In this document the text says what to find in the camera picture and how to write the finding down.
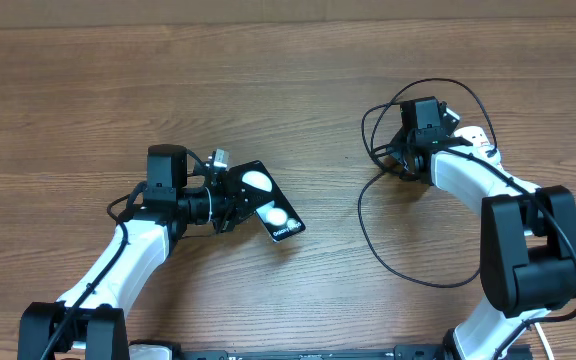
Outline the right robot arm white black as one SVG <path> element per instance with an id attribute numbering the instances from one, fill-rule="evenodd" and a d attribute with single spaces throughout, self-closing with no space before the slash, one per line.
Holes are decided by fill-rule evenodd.
<path id="1" fill-rule="evenodd" d="M 405 173 L 452 194 L 480 219 L 483 298 L 441 344 L 401 346 L 415 359 L 519 359 L 513 343 L 532 325 L 576 317 L 576 204 L 563 186 L 513 177 L 491 134 L 461 127 L 434 97 L 403 101 L 386 145 Z"/>

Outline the black Galaxy smartphone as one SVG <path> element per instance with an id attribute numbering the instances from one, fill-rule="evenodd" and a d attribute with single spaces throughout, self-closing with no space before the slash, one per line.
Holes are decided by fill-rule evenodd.
<path id="1" fill-rule="evenodd" d="M 225 177 L 226 194 L 232 200 L 228 230 L 255 214 L 276 243 L 306 230 L 282 190 L 261 161 L 231 168 Z"/>

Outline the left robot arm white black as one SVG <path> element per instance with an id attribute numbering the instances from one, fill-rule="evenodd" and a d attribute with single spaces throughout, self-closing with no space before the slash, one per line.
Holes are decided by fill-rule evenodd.
<path id="1" fill-rule="evenodd" d="M 126 318 L 144 285 L 188 225 L 230 225 L 236 182 L 229 154 L 207 161 L 181 145 L 148 149 L 147 177 L 120 198 L 112 240 L 88 272 L 54 302 L 33 302 L 20 320 L 17 356 L 53 359 L 81 347 L 88 359 L 179 359 L 175 344 L 127 339 Z"/>

